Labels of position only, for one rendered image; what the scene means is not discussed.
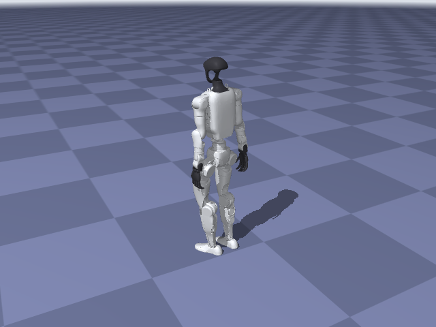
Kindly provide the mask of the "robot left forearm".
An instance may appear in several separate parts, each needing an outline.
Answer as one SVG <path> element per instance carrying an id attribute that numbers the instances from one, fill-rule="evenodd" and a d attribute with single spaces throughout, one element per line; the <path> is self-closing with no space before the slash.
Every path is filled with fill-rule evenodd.
<path id="1" fill-rule="evenodd" d="M 200 132 L 193 131 L 191 135 L 192 135 L 193 146 L 194 146 L 193 167 L 198 169 L 198 164 L 203 163 L 204 165 L 205 142 L 202 141 Z"/>

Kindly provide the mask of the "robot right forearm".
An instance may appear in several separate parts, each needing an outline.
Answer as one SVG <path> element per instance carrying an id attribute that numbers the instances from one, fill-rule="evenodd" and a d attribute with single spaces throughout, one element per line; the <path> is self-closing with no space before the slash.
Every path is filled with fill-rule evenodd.
<path id="1" fill-rule="evenodd" d="M 238 142 L 238 149 L 243 151 L 243 146 L 246 144 L 247 148 L 248 148 L 248 144 L 247 144 L 247 138 L 246 138 L 246 134 L 245 134 L 245 124 L 244 121 L 242 122 L 242 124 L 237 125 L 234 128 L 235 132 L 236 132 L 236 137 L 237 137 L 237 142 Z"/>

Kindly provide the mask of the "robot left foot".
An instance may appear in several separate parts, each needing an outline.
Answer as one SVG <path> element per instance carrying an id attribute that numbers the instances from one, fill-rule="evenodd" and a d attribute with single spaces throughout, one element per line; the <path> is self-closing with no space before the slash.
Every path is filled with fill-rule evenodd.
<path id="1" fill-rule="evenodd" d="M 210 243 L 209 243 L 210 244 Z M 211 246 L 211 244 L 210 244 Z M 223 253 L 220 245 L 215 245 L 214 248 L 208 246 L 208 243 L 197 243 L 195 244 L 195 249 L 205 253 L 212 253 L 214 255 L 221 255 Z"/>

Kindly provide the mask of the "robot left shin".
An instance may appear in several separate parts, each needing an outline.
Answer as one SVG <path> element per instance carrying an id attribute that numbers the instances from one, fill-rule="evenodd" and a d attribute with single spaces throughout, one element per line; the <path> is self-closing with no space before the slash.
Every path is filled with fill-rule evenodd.
<path id="1" fill-rule="evenodd" d="M 216 245 L 215 232 L 217 231 L 217 214 L 213 215 L 213 209 L 211 207 L 203 206 L 202 210 L 200 210 L 200 218 L 203 230 L 206 233 L 208 246 L 214 248 Z"/>

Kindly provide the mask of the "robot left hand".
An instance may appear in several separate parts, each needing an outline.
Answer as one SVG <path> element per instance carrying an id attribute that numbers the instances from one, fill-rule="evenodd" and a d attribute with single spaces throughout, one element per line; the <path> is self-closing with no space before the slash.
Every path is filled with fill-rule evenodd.
<path id="1" fill-rule="evenodd" d="M 193 167 L 193 171 L 191 173 L 192 183 L 199 189 L 204 189 L 204 187 L 201 187 L 201 184 L 200 184 L 200 179 L 201 179 L 200 172 L 202 171 L 202 167 L 203 167 L 203 163 L 199 163 L 198 169 Z"/>

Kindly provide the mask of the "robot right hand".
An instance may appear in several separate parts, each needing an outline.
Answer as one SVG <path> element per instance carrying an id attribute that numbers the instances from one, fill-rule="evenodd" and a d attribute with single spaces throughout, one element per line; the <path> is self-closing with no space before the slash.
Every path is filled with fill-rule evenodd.
<path id="1" fill-rule="evenodd" d="M 240 160 L 240 163 L 239 163 L 238 167 L 236 168 L 236 170 L 240 168 L 240 170 L 238 170 L 238 171 L 244 172 L 248 168 L 247 145 L 245 144 L 243 146 L 243 151 L 240 149 L 238 151 L 240 153 L 239 153 L 239 156 L 238 156 L 236 162 L 238 160 Z"/>

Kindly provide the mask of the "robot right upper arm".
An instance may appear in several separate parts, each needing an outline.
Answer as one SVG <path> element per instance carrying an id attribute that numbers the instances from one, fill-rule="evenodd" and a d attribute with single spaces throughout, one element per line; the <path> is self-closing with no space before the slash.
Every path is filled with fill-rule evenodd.
<path id="1" fill-rule="evenodd" d="M 233 87 L 231 87 L 233 88 Z M 236 123 L 235 126 L 242 124 L 243 122 L 243 118 L 242 118 L 242 102 L 241 102 L 241 98 L 242 98 L 242 91 L 240 89 L 237 88 L 233 88 L 235 95 L 236 95 Z"/>

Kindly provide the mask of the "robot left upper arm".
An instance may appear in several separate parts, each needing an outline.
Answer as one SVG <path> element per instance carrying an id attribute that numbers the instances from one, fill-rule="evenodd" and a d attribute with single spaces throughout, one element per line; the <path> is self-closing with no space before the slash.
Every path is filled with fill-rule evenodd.
<path id="1" fill-rule="evenodd" d="M 206 109 L 208 108 L 209 95 L 200 95 L 193 99 L 191 105 L 194 113 L 194 121 L 197 129 L 194 131 L 200 132 L 201 139 L 206 136 Z"/>

